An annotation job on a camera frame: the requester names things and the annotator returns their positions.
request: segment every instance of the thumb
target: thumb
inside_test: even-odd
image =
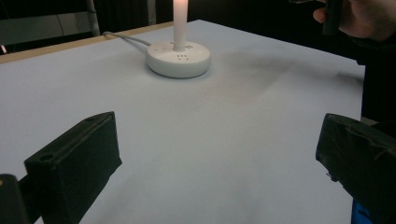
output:
[[[315,21],[318,21],[320,23],[325,22],[326,21],[326,12],[325,12],[324,7],[315,10],[313,13],[313,17],[314,17]]]

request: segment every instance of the white tabletop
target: white tabletop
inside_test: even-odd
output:
[[[351,197],[315,152],[326,113],[360,117],[363,68],[205,21],[188,27],[212,53],[193,79],[154,74],[146,46],[121,39],[0,64],[0,173],[22,178],[30,155],[115,111],[123,165],[81,223],[349,223]]]

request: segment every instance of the black object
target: black object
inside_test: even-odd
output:
[[[341,19],[343,0],[326,1],[326,21],[323,23],[322,33],[324,35],[335,35],[338,32]]]
[[[357,120],[327,114],[316,158],[370,212],[375,224],[396,223],[395,138]]]
[[[10,209],[22,207],[16,213],[29,217],[28,223],[34,223],[39,215],[46,224],[79,223],[120,165],[114,112],[96,115],[25,161],[28,175],[19,183],[24,202],[11,198],[12,190],[8,189],[0,191],[0,204],[8,199],[10,203],[5,206]],[[3,210],[1,218],[7,218]],[[15,220],[1,223],[23,223]]]
[[[0,223],[30,223],[20,187],[14,175],[0,175],[0,215]]]

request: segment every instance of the white table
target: white table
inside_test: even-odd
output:
[[[154,74],[146,46],[121,39],[0,64],[0,172],[22,178],[30,155],[115,111],[123,165],[81,223],[349,223],[352,199],[315,152],[326,113],[360,118],[363,68],[205,21],[188,27],[212,52],[193,79]]]

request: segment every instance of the dark background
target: dark background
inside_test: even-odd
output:
[[[0,0],[0,20],[86,11],[86,0]],[[118,32],[149,25],[147,0],[94,0],[100,32]],[[6,46],[9,52],[35,49],[92,37],[69,35]]]

